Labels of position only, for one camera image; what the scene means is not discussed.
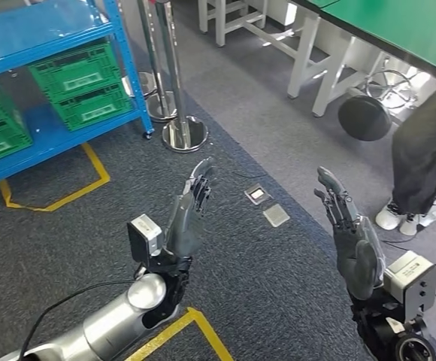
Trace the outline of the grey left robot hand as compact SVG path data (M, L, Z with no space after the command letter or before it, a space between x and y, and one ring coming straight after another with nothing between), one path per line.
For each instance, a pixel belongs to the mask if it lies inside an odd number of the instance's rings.
M214 158L203 159L186 181L183 191L174 198L165 231L164 249L174 256L193 256L201 243L207 203L214 185Z

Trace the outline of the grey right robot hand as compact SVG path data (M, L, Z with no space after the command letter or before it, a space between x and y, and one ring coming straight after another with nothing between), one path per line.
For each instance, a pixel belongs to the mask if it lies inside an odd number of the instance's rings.
M382 285L385 266L376 233L333 173L320 166L318 180L325 191L314 189L314 194L322 201L332 225L339 273L355 299L370 298Z

